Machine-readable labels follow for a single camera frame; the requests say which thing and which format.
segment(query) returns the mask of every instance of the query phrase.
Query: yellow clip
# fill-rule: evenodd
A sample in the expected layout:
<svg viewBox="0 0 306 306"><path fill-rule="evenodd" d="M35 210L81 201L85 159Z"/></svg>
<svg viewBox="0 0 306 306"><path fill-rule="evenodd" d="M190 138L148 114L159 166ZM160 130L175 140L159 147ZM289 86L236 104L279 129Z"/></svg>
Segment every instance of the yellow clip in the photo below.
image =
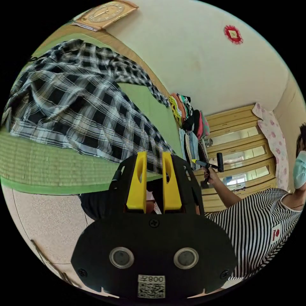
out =
<svg viewBox="0 0 306 306"><path fill-rule="evenodd" d="M179 188L173 168L170 152L163 152L163 188L164 188L164 213L166 210L180 210L182 207Z"/></svg>
<svg viewBox="0 0 306 306"><path fill-rule="evenodd" d="M146 213L147 200L147 152L139 152L135 163L130 191L127 197L128 209L139 209Z"/></svg>

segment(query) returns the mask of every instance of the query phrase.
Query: dark hair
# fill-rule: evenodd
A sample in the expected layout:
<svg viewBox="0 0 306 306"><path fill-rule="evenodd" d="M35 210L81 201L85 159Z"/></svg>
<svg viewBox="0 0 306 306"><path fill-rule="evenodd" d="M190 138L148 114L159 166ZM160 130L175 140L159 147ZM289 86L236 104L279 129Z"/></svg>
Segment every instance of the dark hair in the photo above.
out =
<svg viewBox="0 0 306 306"><path fill-rule="evenodd" d="M301 133L299 134L299 137L297 138L296 141L296 153L295 153L296 158L299 155L301 139L303 140L304 148L306 148L306 123L300 126L300 131Z"/></svg>

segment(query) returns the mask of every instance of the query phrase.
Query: glass panel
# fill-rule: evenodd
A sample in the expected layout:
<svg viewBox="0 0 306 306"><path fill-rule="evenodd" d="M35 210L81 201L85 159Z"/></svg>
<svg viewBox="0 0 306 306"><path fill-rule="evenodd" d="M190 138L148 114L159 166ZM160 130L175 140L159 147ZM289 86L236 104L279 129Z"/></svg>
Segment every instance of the glass panel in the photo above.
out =
<svg viewBox="0 0 306 306"><path fill-rule="evenodd" d="M230 141L240 140L243 138L251 137L258 135L260 133L260 130L256 127L249 127L241 131L236 131L232 133L228 133L221 136L212 137L212 146L216 146L219 144L227 143Z"/></svg>
<svg viewBox="0 0 306 306"><path fill-rule="evenodd" d="M238 190L245 187L245 182L249 182L253 179L261 178L265 175L269 174L269 170L267 166L235 174L228 177L221 178L221 181L226 185L230 190Z"/></svg>
<svg viewBox="0 0 306 306"><path fill-rule="evenodd" d="M252 148L249 150L244 150L241 152L235 152L228 155L223 155L223 163L231 164L231 169L242 167L242 161L250 158L258 157L260 155L266 154L264 146ZM217 158L211 158L209 160L210 164L218 165Z"/></svg>

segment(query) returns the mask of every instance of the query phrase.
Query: face mask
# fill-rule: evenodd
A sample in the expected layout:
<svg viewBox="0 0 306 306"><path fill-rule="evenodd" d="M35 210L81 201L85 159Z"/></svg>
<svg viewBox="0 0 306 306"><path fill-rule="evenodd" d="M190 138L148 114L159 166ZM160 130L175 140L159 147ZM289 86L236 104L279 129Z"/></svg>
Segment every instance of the face mask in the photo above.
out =
<svg viewBox="0 0 306 306"><path fill-rule="evenodd" d="M293 167L293 185L295 189L306 183L306 151L301 151Z"/></svg>

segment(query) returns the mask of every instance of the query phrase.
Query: red ornament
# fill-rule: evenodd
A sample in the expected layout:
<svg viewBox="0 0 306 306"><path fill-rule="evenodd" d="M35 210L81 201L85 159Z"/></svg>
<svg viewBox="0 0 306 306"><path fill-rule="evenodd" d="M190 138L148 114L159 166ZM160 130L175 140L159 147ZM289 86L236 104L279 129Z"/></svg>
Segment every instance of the red ornament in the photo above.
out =
<svg viewBox="0 0 306 306"><path fill-rule="evenodd" d="M224 28L224 34L233 44L240 45L243 43L239 30L233 25L227 25Z"/></svg>

